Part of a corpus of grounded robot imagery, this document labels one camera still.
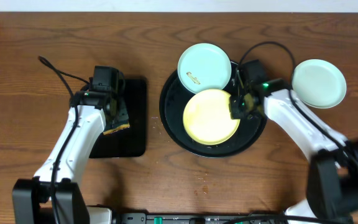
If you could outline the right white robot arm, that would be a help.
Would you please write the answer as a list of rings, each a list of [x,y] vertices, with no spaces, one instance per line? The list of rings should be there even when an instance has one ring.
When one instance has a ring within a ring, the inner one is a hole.
[[[358,139],[331,129],[282,79],[234,81],[234,119],[259,113],[278,124],[309,162],[306,198],[285,210],[288,223],[334,222],[358,211]]]

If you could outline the yellow sponge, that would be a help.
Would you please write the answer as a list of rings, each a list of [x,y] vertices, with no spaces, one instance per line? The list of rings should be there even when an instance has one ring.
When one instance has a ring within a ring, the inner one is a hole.
[[[116,123],[109,122],[106,123],[106,127],[103,131],[103,135],[107,136],[127,128],[130,128],[130,124],[128,121],[119,121]]]

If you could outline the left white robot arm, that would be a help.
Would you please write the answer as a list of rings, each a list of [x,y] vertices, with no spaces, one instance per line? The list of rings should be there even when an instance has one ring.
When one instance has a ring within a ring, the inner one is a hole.
[[[79,91],[70,101],[67,123],[48,159],[32,179],[12,190],[16,223],[112,223],[113,211],[87,206],[79,184],[91,151],[102,134],[126,115],[120,95]]]

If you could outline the light blue plate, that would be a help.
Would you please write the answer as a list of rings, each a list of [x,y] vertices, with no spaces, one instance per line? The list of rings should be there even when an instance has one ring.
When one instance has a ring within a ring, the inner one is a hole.
[[[208,89],[222,90],[231,79],[231,61],[217,45],[195,44],[182,53],[177,74],[181,84],[194,94]]]
[[[314,108],[332,108],[345,98],[347,83],[335,65],[321,59],[309,59],[295,67],[291,85],[298,97]]]

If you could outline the yellow plate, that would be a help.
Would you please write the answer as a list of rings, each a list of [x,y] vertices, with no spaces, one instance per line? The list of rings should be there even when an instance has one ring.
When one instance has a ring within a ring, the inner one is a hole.
[[[188,101],[183,111],[183,126],[192,140],[212,146],[234,135],[241,121],[231,118],[230,97],[224,90],[209,89]]]

